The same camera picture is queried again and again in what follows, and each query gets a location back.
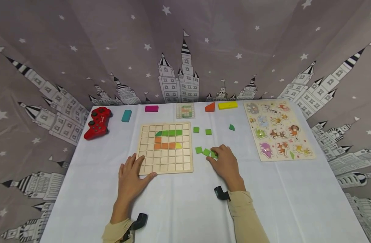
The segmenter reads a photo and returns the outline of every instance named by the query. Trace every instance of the wooden grid board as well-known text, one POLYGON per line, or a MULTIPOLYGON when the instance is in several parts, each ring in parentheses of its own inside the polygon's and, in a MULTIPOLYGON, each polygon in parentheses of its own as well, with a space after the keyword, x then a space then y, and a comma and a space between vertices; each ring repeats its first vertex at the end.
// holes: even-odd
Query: wooden grid board
POLYGON ((177 103, 176 104, 176 118, 186 119, 195 118, 195 106, 193 103, 177 103))
POLYGON ((316 158, 288 100, 251 100, 244 107, 261 161, 316 158))
POLYGON ((190 129, 190 122, 142 125, 137 155, 145 159, 139 174, 193 172, 190 129))

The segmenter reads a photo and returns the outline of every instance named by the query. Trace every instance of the right hand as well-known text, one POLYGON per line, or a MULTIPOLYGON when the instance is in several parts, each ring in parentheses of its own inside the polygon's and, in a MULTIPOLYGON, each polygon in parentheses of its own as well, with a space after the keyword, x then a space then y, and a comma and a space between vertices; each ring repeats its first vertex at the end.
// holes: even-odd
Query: right hand
POLYGON ((216 173, 224 179, 231 192, 246 191, 244 181, 239 174, 238 161, 230 147, 222 144, 219 147, 211 148, 211 151, 218 154, 218 160, 208 156, 206 159, 211 163, 216 173))

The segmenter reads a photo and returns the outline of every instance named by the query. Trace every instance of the beige sleeve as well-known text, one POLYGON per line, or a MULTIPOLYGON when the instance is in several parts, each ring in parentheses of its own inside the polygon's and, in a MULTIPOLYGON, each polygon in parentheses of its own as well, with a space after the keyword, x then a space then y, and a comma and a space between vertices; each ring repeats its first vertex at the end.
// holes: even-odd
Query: beige sleeve
POLYGON ((249 192, 229 192, 229 210, 234 220, 237 243, 269 243, 249 192))
MULTIPOLYGON (((130 228, 132 221, 126 219, 120 223, 108 223, 104 228, 102 235, 103 243, 118 243, 126 231, 130 228)), ((132 243, 134 241, 134 231, 130 231, 130 238, 125 243, 132 243)))

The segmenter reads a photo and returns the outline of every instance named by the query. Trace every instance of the game controller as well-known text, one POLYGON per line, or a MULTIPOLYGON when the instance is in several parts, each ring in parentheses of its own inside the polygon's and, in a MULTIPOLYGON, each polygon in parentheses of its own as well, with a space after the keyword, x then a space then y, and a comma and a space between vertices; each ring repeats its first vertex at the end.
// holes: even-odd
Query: game controller
POLYGON ((88 122, 89 130, 84 134, 84 138, 86 140, 91 140, 108 134, 109 130, 107 125, 110 117, 112 116, 113 114, 111 110, 107 109, 106 107, 99 107, 95 110, 92 110, 92 120, 88 122))

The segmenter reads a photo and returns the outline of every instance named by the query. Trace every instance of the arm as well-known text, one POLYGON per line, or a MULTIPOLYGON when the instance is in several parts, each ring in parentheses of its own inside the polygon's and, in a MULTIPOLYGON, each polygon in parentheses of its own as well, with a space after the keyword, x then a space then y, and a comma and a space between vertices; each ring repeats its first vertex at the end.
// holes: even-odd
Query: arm
POLYGON ((225 145, 211 148, 218 154, 218 161, 212 157, 206 159, 211 163, 216 173, 224 179, 229 189, 228 202, 231 217, 234 220, 234 231, 237 243, 269 243, 253 207, 250 193, 246 191, 245 183, 239 174, 238 162, 231 149, 225 145))
MULTIPOLYGON (((120 240, 123 240, 123 235, 132 224, 132 221, 129 219, 131 202, 157 176, 157 173, 152 172, 144 179, 139 179, 138 170, 144 158, 144 156, 141 156, 136 160, 136 154, 133 154, 119 168, 118 197, 114 203, 110 222, 104 228, 102 235, 103 243, 118 243, 120 240)), ((131 237, 124 241, 125 243, 132 243, 134 241, 134 237, 132 237, 134 236, 134 232, 130 233, 131 237)))

